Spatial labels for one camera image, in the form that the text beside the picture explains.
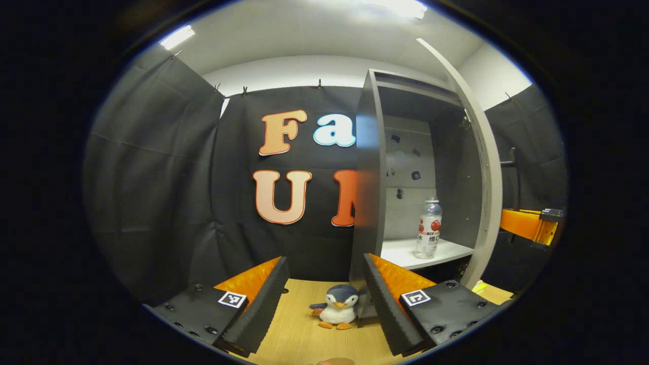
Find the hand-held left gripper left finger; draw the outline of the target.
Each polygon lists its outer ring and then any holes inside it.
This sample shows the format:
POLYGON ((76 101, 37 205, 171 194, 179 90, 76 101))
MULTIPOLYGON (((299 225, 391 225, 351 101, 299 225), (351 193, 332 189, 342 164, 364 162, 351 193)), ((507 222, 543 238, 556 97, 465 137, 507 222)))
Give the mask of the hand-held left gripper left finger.
POLYGON ((287 257, 276 257, 220 284, 194 283, 144 307, 201 344, 248 358, 268 333, 289 275, 287 257))

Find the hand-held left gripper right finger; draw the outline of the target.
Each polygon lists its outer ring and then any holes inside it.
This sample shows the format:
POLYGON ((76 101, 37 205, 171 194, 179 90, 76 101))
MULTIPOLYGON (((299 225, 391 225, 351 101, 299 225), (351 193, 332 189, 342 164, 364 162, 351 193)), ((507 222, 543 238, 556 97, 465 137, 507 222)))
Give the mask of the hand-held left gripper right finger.
POLYGON ((512 293, 484 282, 435 283, 371 253, 364 254, 366 287, 393 355, 407 357, 461 337, 504 310, 512 293))

